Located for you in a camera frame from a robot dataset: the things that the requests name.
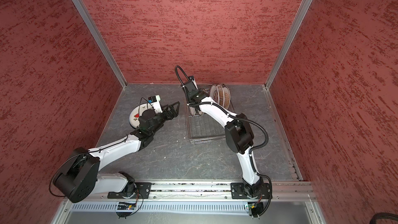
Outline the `plain white plate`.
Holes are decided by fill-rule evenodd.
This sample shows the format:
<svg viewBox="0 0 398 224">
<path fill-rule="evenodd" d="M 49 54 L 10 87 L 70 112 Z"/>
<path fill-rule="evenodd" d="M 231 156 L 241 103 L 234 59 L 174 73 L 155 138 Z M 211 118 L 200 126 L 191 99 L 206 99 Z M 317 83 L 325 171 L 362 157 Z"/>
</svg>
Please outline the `plain white plate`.
<svg viewBox="0 0 398 224">
<path fill-rule="evenodd" d="M 141 104 L 137 106 L 129 115 L 129 123 L 132 128 L 136 129 L 140 125 L 139 117 L 147 109 L 153 109 L 149 103 Z"/>
</svg>

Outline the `white plate red flowers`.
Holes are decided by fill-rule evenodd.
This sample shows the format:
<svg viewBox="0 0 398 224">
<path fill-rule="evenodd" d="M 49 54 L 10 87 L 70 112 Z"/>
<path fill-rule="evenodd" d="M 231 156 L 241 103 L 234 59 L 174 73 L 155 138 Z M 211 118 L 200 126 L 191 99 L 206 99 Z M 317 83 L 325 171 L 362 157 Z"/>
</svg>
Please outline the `white plate red flowers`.
<svg viewBox="0 0 398 224">
<path fill-rule="evenodd" d="M 196 115 L 196 109 L 194 107 L 189 107 L 191 116 Z"/>
</svg>

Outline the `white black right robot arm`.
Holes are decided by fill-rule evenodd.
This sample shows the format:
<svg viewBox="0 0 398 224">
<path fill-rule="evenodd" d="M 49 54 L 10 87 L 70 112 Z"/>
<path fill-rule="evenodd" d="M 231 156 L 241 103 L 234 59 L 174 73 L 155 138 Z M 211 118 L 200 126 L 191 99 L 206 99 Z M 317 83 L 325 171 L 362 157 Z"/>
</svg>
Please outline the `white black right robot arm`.
<svg viewBox="0 0 398 224">
<path fill-rule="evenodd" d="M 249 198 L 256 198 L 261 190 L 267 190 L 269 198 L 272 197 L 271 179 L 258 172 L 253 151 L 264 147 L 269 140 L 268 133 L 258 123 L 247 119 L 244 114 L 235 114 L 216 103 L 205 92 L 198 89 L 195 82 L 187 81 L 181 85 L 189 107 L 194 107 L 209 115 L 224 127 L 228 147 L 237 154 L 243 176 L 243 191 Z M 254 145 L 254 125 L 264 133 L 264 142 Z"/>
</svg>

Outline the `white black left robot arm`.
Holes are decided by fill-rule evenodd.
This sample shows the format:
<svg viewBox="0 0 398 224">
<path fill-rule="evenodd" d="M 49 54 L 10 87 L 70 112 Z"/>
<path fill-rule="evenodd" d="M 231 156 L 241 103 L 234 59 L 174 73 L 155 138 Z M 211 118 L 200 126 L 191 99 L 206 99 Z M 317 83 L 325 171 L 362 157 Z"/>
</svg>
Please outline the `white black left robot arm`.
<svg viewBox="0 0 398 224">
<path fill-rule="evenodd" d="M 62 197 L 78 203 L 92 194 L 111 193 L 120 198 L 138 197 L 135 179 L 125 172 L 101 173 L 110 163 L 146 148 L 166 121 L 176 118 L 180 103 L 165 105 L 161 112 L 145 110 L 139 116 L 139 126 L 126 137 L 106 146 L 84 149 L 71 153 L 52 178 L 50 185 L 61 191 Z"/>
</svg>

